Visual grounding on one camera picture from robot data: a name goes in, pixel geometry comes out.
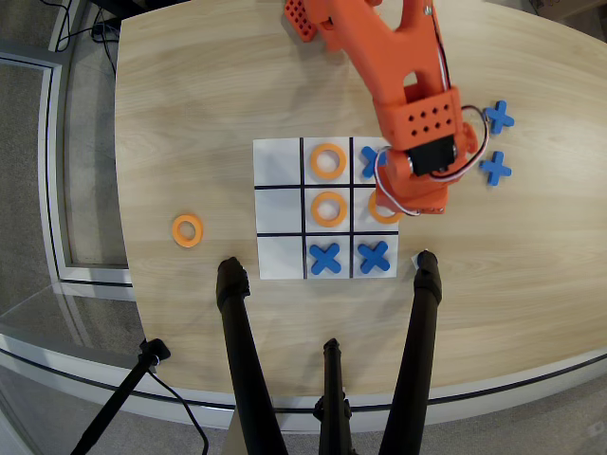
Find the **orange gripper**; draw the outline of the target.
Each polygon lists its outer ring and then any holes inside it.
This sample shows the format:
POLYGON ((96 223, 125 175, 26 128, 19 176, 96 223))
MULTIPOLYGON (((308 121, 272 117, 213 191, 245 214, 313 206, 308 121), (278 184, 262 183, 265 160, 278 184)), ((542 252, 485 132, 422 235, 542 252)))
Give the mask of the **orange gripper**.
POLYGON ((410 216, 438 214, 447 205, 449 183, 434 175, 448 169, 448 150, 381 150, 374 163, 375 204, 410 216))

